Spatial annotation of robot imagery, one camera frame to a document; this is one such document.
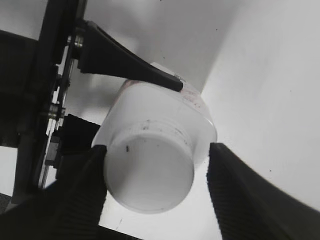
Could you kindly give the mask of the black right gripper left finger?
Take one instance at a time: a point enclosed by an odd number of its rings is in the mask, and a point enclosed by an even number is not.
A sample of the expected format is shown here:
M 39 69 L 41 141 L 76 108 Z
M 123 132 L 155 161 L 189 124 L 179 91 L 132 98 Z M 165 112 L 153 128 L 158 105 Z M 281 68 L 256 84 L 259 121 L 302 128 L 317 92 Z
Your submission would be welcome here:
M 2 240 L 94 240 L 107 188 L 107 148 L 96 145 L 39 195 L 0 216 Z

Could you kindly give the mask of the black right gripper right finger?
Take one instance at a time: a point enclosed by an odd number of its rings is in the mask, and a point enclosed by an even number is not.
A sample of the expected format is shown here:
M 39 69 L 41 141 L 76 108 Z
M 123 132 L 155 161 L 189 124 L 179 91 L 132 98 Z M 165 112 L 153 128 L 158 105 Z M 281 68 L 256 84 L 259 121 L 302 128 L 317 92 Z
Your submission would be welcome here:
M 207 186 L 224 240 L 318 240 L 320 213 L 280 190 L 222 143 L 210 143 Z

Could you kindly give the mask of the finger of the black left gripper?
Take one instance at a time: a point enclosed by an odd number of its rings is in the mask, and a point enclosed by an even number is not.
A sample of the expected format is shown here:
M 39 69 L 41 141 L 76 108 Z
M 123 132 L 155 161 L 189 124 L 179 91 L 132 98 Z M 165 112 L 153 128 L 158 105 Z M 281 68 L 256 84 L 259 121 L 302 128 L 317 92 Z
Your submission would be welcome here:
M 155 84 L 180 92 L 183 83 L 144 61 L 92 21 L 83 23 L 84 34 L 78 59 L 83 74 L 106 75 Z

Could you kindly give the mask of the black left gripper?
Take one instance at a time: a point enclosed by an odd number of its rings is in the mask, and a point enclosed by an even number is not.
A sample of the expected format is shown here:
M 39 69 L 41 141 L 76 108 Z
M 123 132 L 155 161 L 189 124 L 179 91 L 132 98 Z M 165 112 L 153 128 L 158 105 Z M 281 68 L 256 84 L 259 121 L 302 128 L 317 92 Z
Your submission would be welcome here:
M 37 40 L 11 35 L 11 146 L 17 149 L 11 202 L 19 205 L 44 187 L 48 124 L 58 124 L 70 84 L 73 54 L 81 49 L 84 0 L 50 0 Z M 91 148 L 99 124 L 72 114 L 55 131 L 55 178 L 69 160 Z

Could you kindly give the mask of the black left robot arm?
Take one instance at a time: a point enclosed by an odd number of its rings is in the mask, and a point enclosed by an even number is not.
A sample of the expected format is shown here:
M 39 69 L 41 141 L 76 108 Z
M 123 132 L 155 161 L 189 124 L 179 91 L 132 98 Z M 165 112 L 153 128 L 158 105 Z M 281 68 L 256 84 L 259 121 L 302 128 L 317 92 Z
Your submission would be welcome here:
M 152 83 L 176 92 L 183 83 L 141 59 L 92 21 L 84 0 L 50 0 L 37 40 L 0 33 L 0 144 L 16 148 L 12 203 L 44 186 L 50 120 L 64 117 L 74 60 L 83 74 Z

